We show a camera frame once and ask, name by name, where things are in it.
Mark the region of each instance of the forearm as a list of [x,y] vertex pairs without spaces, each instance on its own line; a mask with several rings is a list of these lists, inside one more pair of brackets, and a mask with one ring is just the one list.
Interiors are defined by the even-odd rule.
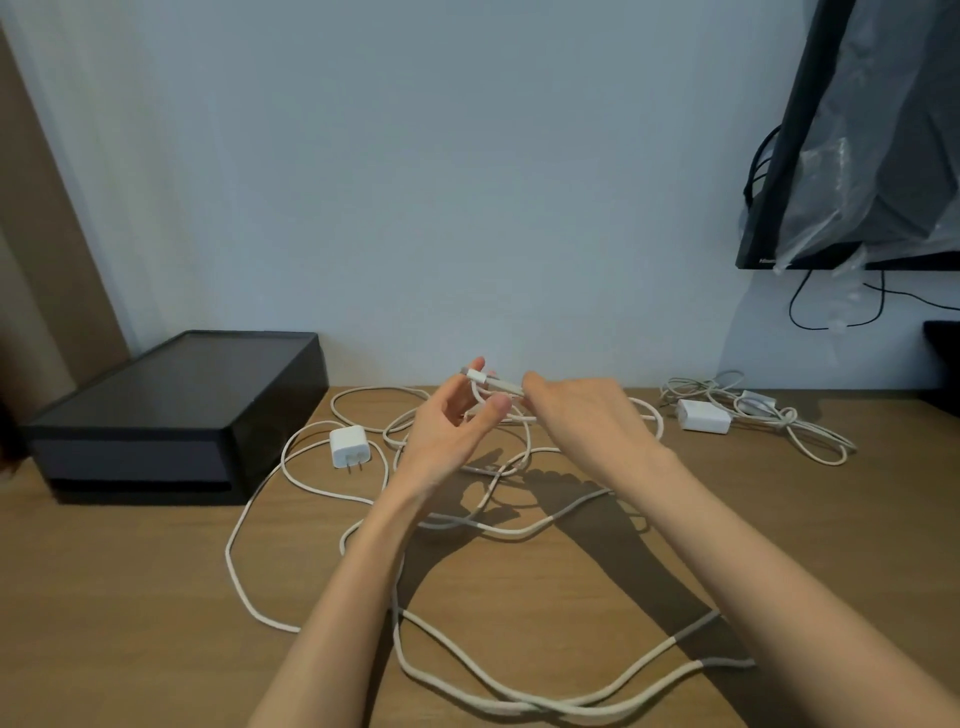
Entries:
[[667,449],[626,458],[618,493],[645,513],[725,617],[819,724],[957,726],[948,692],[718,498]]
[[399,558],[422,502],[398,473],[348,542],[251,728],[359,725]]

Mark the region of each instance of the hand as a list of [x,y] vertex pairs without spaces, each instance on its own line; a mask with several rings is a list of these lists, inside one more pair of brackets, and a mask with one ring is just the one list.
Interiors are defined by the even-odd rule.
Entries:
[[613,379],[523,378],[526,404],[557,447],[590,477],[612,487],[617,469],[660,447]]
[[[484,364],[484,358],[478,356],[470,362],[470,368],[480,371]],[[469,460],[484,435],[500,424],[513,403],[506,395],[495,394],[473,419],[464,422],[464,413],[474,404],[470,380],[455,375],[417,410],[399,472],[410,473],[417,487],[427,494]]]

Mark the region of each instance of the beige curtain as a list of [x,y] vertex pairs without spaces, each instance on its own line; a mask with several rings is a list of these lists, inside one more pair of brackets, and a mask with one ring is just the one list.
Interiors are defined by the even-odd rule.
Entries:
[[0,402],[23,422],[129,357],[0,29]]

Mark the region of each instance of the finger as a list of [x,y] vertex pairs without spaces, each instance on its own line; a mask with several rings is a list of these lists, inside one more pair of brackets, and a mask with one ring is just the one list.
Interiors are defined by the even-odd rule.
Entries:
[[[469,367],[480,372],[486,363],[483,356],[477,356],[470,362]],[[450,397],[445,412],[447,416],[451,418],[451,421],[453,421],[463,417],[464,412],[469,410],[474,404],[476,404],[476,397],[473,396],[473,388],[470,386],[469,380],[467,380],[456,394]]]
[[450,400],[457,395],[457,393],[460,391],[460,388],[464,384],[469,387],[470,380],[461,374],[453,375],[450,379],[437,387],[437,391],[430,396],[430,399],[426,401],[426,404],[436,405],[440,407],[443,412],[445,412]]
[[460,428],[468,435],[473,446],[476,447],[484,435],[503,422],[503,418],[507,416],[512,406],[513,401],[505,394],[498,392],[487,400],[481,410],[477,412],[476,417],[461,425]]
[[[484,364],[483,356],[477,356],[470,362],[470,368],[475,369],[479,366],[482,369]],[[447,418],[456,424],[475,402],[470,389],[470,380],[462,374],[455,374],[437,388],[427,404],[439,407]]]

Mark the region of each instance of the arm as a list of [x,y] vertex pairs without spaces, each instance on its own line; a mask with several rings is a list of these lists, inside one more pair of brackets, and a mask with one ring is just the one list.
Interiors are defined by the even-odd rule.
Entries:
[[[482,369],[483,359],[470,366]],[[250,728],[359,725],[373,655],[400,557],[440,484],[472,455],[510,409],[487,400],[468,423],[474,404],[463,375],[449,379],[420,406],[401,465],[348,542],[337,566],[270,688]]]
[[956,699],[708,491],[616,382],[531,373],[523,389],[564,453],[650,519],[818,724],[960,726]]

